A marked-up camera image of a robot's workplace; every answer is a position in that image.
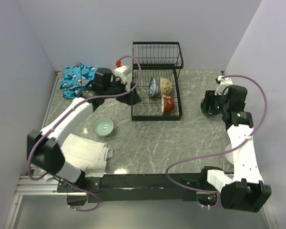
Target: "black metal bar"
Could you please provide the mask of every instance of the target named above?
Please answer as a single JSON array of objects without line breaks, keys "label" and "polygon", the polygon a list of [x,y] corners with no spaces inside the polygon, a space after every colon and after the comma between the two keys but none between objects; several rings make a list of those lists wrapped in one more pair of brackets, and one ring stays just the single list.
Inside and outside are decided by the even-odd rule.
[{"label": "black metal bar", "polygon": [[166,58],[167,58],[166,52],[167,52],[167,44],[165,44],[165,60],[166,60]]},{"label": "black metal bar", "polygon": [[[175,66],[173,63],[167,63],[167,64],[157,64],[157,63],[149,63],[149,64],[145,64],[145,63],[140,63],[141,69],[142,70],[147,70],[147,69],[151,69],[151,70],[161,70],[161,69],[180,69],[179,66]],[[138,70],[138,65],[135,63],[133,65],[133,69]]]},{"label": "black metal bar", "polygon": [[169,59],[169,57],[155,57],[155,59]]},{"label": "black metal bar", "polygon": [[163,45],[162,45],[162,49],[161,49],[161,59],[163,59]]},{"label": "black metal bar", "polygon": [[157,57],[159,57],[159,44],[158,44],[158,52],[157,52],[158,54],[157,54]]},{"label": "black metal bar", "polygon": [[[133,75],[133,73],[132,73],[132,81],[133,82],[136,82],[136,80],[134,79],[134,75]],[[133,106],[131,106],[131,117],[132,117],[132,121],[133,121]]]},{"label": "black metal bar", "polygon": [[181,116],[174,116],[173,114],[166,115],[133,115],[133,121],[180,121]]},{"label": "black metal bar", "polygon": [[[170,174],[171,178],[181,184],[201,188],[200,173]],[[126,174],[104,175],[103,178],[86,177],[89,191],[96,193],[102,201],[117,200],[150,200],[150,199],[183,199],[196,201],[196,192],[175,185],[166,174]],[[65,182],[58,186],[57,192],[77,192]],[[96,202],[93,196],[88,202]]]},{"label": "black metal bar", "polygon": [[153,44],[153,62],[155,62],[155,57],[154,57],[154,44]]},{"label": "black metal bar", "polygon": [[179,42],[133,42],[133,44],[179,44]]},{"label": "black metal bar", "polygon": [[[151,77],[154,77],[154,70],[151,70],[151,69],[149,69],[148,70],[149,72],[150,72],[150,78]],[[151,104],[151,103],[154,103],[154,101],[153,101],[153,99],[147,94],[146,96],[148,96],[148,98],[149,98],[149,100],[148,100],[148,102]]]},{"label": "black metal bar", "polygon": [[184,62],[183,62],[183,56],[182,56],[182,52],[181,52],[181,47],[180,47],[180,44],[178,43],[178,47],[179,47],[179,55],[180,55],[180,58],[181,58],[181,68],[183,68],[184,66]]},{"label": "black metal bar", "polygon": [[138,44],[138,59],[139,59],[139,63],[141,64],[141,61],[140,61],[140,44]]},{"label": "black metal bar", "polygon": [[176,74],[176,70],[173,70],[174,72],[174,77],[175,77],[175,83],[176,83],[176,91],[177,91],[177,97],[178,97],[178,109],[179,109],[179,116],[181,119],[182,116],[182,106],[181,106],[181,97],[180,97],[180,92],[179,92],[179,85],[178,85],[178,77]]},{"label": "black metal bar", "polygon": [[[133,46],[133,48],[134,48],[134,46]],[[135,51],[134,51],[134,53],[133,53],[133,57],[135,57]],[[135,64],[134,59],[132,59],[132,61],[133,61],[133,65],[134,65],[134,64]]]},{"label": "black metal bar", "polygon": [[170,50],[169,50],[169,56],[170,56],[169,63],[171,63],[171,45],[170,45]]}]

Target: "red connector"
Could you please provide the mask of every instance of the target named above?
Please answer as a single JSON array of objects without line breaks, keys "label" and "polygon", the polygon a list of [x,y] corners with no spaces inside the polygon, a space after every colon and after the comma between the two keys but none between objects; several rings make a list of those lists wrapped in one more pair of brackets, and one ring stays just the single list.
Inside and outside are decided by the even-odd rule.
[{"label": "red connector", "polygon": [[117,61],[117,62],[115,63],[115,65],[116,65],[117,67],[120,67],[120,66],[121,66],[121,61]]}]

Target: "red bowl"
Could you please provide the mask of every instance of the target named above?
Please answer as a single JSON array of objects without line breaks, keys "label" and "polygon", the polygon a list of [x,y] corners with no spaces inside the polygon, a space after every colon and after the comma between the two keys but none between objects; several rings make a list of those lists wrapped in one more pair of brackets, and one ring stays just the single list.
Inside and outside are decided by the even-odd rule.
[{"label": "red bowl", "polygon": [[174,99],[170,96],[162,95],[161,97],[161,109],[162,114],[170,113],[175,107]]}]

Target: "light green bowl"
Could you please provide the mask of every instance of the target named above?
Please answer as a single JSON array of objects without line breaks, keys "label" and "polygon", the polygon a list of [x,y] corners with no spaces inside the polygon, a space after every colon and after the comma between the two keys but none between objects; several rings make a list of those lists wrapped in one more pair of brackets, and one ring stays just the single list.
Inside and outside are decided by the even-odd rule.
[{"label": "light green bowl", "polygon": [[114,123],[110,118],[99,118],[93,123],[93,131],[100,137],[106,137],[113,131]]}]

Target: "blue patterned bowl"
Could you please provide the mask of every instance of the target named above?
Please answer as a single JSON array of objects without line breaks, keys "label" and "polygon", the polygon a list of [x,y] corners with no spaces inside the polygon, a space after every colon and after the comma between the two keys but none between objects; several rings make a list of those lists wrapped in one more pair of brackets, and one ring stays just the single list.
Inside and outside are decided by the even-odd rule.
[{"label": "blue patterned bowl", "polygon": [[160,96],[160,83],[156,78],[151,78],[149,82],[148,94],[150,97]]}]

